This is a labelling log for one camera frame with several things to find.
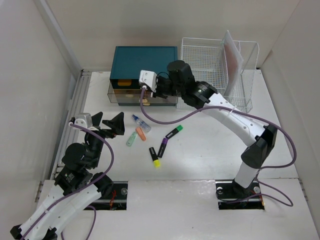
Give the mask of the green cap black highlighter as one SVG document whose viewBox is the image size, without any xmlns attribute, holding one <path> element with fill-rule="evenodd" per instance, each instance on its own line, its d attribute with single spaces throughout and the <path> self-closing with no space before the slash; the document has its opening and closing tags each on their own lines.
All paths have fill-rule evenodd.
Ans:
<svg viewBox="0 0 320 240">
<path fill-rule="evenodd" d="M 182 125 L 177 126 L 177 127 L 174 128 L 172 131 L 170 131 L 170 132 L 165 136 L 165 138 L 169 140 L 170 138 L 172 138 L 173 136 L 175 136 L 176 134 L 178 134 L 182 129 L 183 129 L 183 126 L 182 126 Z"/>
</svg>

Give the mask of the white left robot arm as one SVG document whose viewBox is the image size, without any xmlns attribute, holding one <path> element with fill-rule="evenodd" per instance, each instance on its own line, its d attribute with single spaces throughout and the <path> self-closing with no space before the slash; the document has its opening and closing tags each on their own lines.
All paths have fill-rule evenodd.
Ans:
<svg viewBox="0 0 320 240">
<path fill-rule="evenodd" d="M 64 164 L 55 177 L 49 193 L 32 216 L 23 224 L 13 226 L 10 234 L 15 240 L 56 240 L 66 225 L 91 203 L 107 198 L 114 182 L 107 173 L 90 173 L 99 165 L 107 139 L 125 133 L 124 113 L 103 120 L 103 113 L 80 113 L 68 125 L 85 133 L 83 143 L 72 143 L 65 150 Z"/>
</svg>

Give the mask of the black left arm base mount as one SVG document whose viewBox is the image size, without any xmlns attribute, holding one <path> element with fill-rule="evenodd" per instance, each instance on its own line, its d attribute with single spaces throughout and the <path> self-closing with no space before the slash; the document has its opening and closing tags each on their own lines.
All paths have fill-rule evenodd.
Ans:
<svg viewBox="0 0 320 240">
<path fill-rule="evenodd" d="M 90 203 L 97 211 L 125 211 L 127 209 L 128 182 L 115 181 L 111 193 Z"/>
</svg>

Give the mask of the green translucent plastic case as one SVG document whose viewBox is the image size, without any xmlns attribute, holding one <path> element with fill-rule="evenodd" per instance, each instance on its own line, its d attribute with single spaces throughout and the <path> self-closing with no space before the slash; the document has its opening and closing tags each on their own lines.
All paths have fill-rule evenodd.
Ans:
<svg viewBox="0 0 320 240">
<path fill-rule="evenodd" d="M 134 132 L 130 135 L 130 137 L 128 138 L 128 140 L 127 140 L 127 142 L 126 142 L 126 146 L 131 147 L 131 146 L 133 145 L 136 137 L 137 137 L 137 132 L 134 131 Z"/>
</svg>

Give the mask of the purple cap black highlighter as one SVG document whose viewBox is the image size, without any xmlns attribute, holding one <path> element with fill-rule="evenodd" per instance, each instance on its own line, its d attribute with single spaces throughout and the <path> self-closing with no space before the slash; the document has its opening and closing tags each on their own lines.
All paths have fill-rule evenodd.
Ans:
<svg viewBox="0 0 320 240">
<path fill-rule="evenodd" d="M 160 147 L 159 147 L 159 150 L 158 150 L 158 153 L 157 153 L 157 156 L 159 158 L 162 158 L 163 155 L 164 155 L 164 152 L 165 152 L 165 149 L 167 147 L 167 143 L 168 143 L 168 139 L 165 137 L 163 138 L 161 144 L 160 144 Z"/>
</svg>

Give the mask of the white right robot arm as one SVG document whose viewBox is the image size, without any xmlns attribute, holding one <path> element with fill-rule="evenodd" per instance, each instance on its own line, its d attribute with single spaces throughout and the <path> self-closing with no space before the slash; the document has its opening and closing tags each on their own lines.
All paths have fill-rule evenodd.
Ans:
<svg viewBox="0 0 320 240">
<path fill-rule="evenodd" d="M 168 77 L 151 72 L 142 77 L 154 98 L 179 96 L 185 104 L 195 109 L 208 107 L 205 114 L 213 117 L 246 145 L 241 154 L 242 163 L 232 181 L 232 193 L 237 197 L 247 196 L 256 174 L 273 150 L 277 138 L 277 128 L 263 125 L 237 113 L 237 108 L 229 103 L 211 84 L 196 81 L 189 64 L 176 60 L 167 65 Z"/>
</svg>

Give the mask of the teal drawer organizer box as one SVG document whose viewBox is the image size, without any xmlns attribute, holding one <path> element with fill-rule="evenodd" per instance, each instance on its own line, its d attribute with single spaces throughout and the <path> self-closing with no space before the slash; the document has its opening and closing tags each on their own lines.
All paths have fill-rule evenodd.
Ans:
<svg viewBox="0 0 320 240">
<path fill-rule="evenodd" d="M 167 65 L 178 59 L 176 46 L 116 46 L 109 77 L 114 89 L 141 89 L 141 70 L 167 76 Z"/>
</svg>

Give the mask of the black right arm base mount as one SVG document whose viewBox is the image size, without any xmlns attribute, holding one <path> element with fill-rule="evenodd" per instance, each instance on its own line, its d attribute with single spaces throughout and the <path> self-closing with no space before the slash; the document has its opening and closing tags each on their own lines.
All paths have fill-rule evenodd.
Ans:
<svg viewBox="0 0 320 240">
<path fill-rule="evenodd" d="M 248 188 L 243 188 L 233 180 L 215 182 L 216 198 L 219 210 L 264 210 L 261 188 L 253 181 Z"/>
</svg>

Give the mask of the yellow cap black highlighter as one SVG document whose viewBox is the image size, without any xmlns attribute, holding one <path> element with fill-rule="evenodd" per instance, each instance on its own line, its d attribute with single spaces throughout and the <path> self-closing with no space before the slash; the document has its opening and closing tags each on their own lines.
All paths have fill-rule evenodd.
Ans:
<svg viewBox="0 0 320 240">
<path fill-rule="evenodd" d="M 150 153 L 150 156 L 152 158 L 152 162 L 153 162 L 153 165 L 156 167 L 156 168 L 159 168 L 161 166 L 161 163 L 158 159 L 158 156 L 155 152 L 155 149 L 153 147 L 150 147 L 149 148 L 149 153 Z"/>
</svg>

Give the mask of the orange plastic case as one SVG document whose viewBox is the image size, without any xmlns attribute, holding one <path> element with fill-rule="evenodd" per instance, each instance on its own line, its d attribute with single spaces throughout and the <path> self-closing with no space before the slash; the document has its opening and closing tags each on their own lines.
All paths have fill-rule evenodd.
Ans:
<svg viewBox="0 0 320 240">
<path fill-rule="evenodd" d="M 143 132 L 143 130 L 142 130 L 141 127 L 137 127 L 137 128 L 135 129 L 135 131 L 136 131 L 136 133 L 138 134 L 138 136 L 140 137 L 140 139 L 141 139 L 142 141 L 146 141 L 146 140 L 147 140 L 147 138 L 146 138 L 146 136 L 145 136 L 145 134 L 144 134 L 144 132 Z"/>
</svg>

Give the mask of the clear blue cap bottle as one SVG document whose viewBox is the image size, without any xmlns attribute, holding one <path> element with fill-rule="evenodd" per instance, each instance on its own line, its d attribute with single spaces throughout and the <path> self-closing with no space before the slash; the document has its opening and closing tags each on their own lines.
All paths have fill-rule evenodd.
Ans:
<svg viewBox="0 0 320 240">
<path fill-rule="evenodd" d="M 132 115 L 133 120 L 145 131 L 145 132 L 150 132 L 152 129 L 145 121 L 143 121 L 141 118 L 139 118 L 136 115 Z"/>
</svg>

